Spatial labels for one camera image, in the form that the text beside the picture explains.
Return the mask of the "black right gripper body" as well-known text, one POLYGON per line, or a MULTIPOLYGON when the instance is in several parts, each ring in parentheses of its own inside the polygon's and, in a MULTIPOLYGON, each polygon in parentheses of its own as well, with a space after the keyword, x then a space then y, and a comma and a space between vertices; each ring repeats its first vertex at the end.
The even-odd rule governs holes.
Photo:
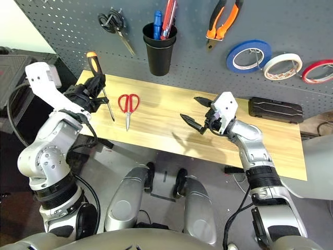
POLYGON ((220 131, 221 122, 219 117, 215 117, 215 111, 210 108, 207 113, 205 114, 205 121, 204 121, 204 128, 209 129, 213 134, 223 134, 220 131))

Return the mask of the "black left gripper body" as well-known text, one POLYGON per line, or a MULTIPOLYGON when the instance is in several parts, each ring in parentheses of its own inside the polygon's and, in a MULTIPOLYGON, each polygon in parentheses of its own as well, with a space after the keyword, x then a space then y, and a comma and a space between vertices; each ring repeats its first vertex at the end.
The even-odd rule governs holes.
POLYGON ((71 85, 63 95, 86 111, 91 111, 91 99, 84 84, 71 85))

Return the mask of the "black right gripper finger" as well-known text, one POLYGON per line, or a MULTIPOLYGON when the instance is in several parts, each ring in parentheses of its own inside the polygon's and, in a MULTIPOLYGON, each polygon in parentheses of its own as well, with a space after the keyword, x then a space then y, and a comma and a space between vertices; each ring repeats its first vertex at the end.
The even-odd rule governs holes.
POLYGON ((199 123, 195 122, 193 118, 188 115, 180 114, 180 117, 192 128, 198 131, 200 134, 204 134, 207 126, 201 126, 199 123))
POLYGON ((205 97, 194 97, 194 100, 196 100, 200 105, 204 106, 204 107, 211 107, 212 104, 212 100, 205 98, 205 97))

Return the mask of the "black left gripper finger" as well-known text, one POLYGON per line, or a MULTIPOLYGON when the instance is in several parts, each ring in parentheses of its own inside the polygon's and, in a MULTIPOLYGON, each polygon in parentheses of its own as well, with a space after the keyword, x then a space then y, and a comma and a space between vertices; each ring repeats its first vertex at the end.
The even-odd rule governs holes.
POLYGON ((98 74, 92 78, 89 78, 84 83, 89 97, 98 97, 103 88, 106 86, 106 77, 104 74, 98 74))
POLYGON ((97 111, 102 104, 109 104, 107 97, 98 97, 90 99, 90 111, 97 111))

